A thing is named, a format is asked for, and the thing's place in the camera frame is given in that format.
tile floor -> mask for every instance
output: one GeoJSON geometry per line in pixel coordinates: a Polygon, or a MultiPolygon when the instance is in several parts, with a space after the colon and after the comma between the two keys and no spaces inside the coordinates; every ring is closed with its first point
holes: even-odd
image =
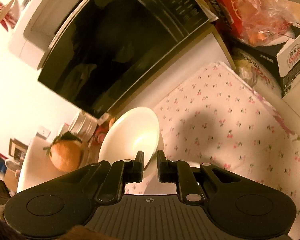
{"type": "Polygon", "coordinates": [[[264,97],[280,112],[286,125],[300,135],[300,82],[283,99],[274,94],[264,97]]]}

red box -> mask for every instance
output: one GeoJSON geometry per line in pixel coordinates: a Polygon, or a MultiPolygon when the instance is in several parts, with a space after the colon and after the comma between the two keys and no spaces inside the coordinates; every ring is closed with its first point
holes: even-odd
{"type": "Polygon", "coordinates": [[[242,22],[235,0],[210,0],[210,3],[220,18],[219,27],[239,37],[242,32],[242,22]]]}

wall socket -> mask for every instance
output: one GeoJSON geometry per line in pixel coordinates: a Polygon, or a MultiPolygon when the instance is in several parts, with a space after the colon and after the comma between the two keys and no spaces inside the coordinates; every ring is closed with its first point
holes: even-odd
{"type": "Polygon", "coordinates": [[[37,131],[37,135],[39,135],[39,137],[42,137],[44,139],[47,139],[50,133],[51,131],[49,131],[47,128],[44,128],[43,126],[40,126],[37,131]]]}

white bowl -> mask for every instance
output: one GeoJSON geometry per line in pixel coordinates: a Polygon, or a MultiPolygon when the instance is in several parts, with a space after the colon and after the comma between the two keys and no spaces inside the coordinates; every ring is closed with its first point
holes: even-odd
{"type": "Polygon", "coordinates": [[[147,107],[137,107],[121,116],[111,127],[102,143],[99,162],[111,165],[119,160],[134,160],[144,152],[144,166],[156,152],[160,136],[156,114],[147,107]]]}

bowl rim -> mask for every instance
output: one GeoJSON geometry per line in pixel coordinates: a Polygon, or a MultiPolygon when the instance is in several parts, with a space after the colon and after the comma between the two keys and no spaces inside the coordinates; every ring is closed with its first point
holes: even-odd
{"type": "Polygon", "coordinates": [[[114,123],[114,125],[110,128],[110,130],[108,131],[102,145],[101,145],[101,148],[100,148],[100,152],[99,152],[99,157],[98,157],[98,162],[102,161],[100,160],[100,157],[101,157],[101,154],[102,152],[105,152],[104,148],[106,147],[106,145],[108,144],[108,140],[110,140],[111,136],[113,133],[115,133],[116,131],[116,127],[121,123],[123,122],[127,116],[130,116],[131,114],[133,114],[134,112],[139,112],[139,111],[147,111],[150,115],[152,115],[153,117],[155,117],[154,119],[156,119],[156,129],[157,129],[157,138],[156,138],[156,145],[154,146],[154,149],[153,149],[153,153],[151,154],[150,158],[149,158],[149,161],[147,163],[144,163],[144,167],[147,166],[147,164],[150,162],[151,158],[153,157],[153,155],[155,154],[157,148],[158,148],[158,144],[159,144],[159,138],[160,138],[160,126],[159,126],[159,120],[158,120],[158,117],[157,115],[155,114],[155,112],[148,108],[148,107],[144,107],[144,106],[139,106],[139,107],[135,107],[127,112],[125,112],[121,117],[118,118],[118,120],[114,123]]]}

